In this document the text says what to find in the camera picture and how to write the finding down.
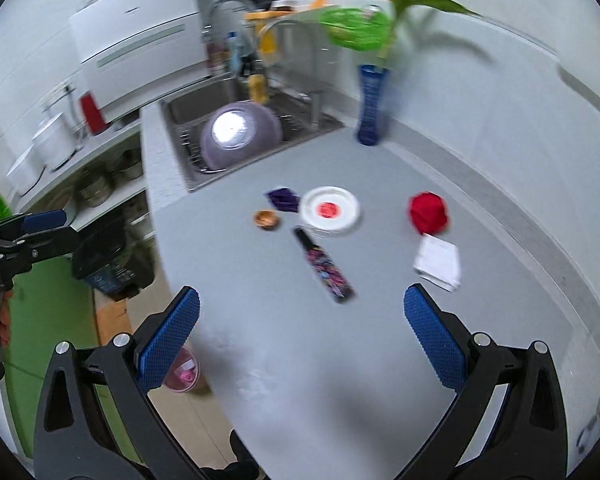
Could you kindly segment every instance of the pink container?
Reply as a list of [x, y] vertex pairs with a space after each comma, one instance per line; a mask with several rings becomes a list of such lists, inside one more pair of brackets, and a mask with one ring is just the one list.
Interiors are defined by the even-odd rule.
[[162, 384], [172, 392], [183, 394], [197, 386], [202, 386], [203, 383], [200, 363], [195, 355], [187, 348], [181, 348]]

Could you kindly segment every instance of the green mesh bag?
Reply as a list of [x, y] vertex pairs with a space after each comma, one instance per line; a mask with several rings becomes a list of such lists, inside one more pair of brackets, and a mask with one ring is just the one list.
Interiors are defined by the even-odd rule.
[[353, 50], [377, 50], [387, 40], [391, 20], [379, 7], [327, 9], [320, 16], [331, 43]]

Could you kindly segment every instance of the purple bowl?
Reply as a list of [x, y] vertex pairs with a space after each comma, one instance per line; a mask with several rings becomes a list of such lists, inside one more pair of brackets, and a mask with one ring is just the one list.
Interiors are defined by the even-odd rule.
[[219, 108], [202, 132], [200, 150], [212, 170], [224, 170], [282, 142], [280, 119], [267, 107], [239, 101]]

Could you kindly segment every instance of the purple cloth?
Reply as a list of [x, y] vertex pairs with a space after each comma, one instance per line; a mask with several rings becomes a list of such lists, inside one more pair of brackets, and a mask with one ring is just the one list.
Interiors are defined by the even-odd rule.
[[278, 211], [284, 211], [289, 213], [298, 212], [298, 203], [300, 197], [295, 195], [288, 187], [280, 187], [269, 191], [267, 194], [271, 205]]

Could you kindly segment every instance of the yellow bottle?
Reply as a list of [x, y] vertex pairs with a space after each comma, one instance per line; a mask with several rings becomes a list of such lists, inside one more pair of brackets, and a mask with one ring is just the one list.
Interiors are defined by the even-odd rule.
[[249, 97], [253, 102], [263, 105], [269, 101], [267, 78], [264, 74], [251, 74], [247, 85], [249, 87]]

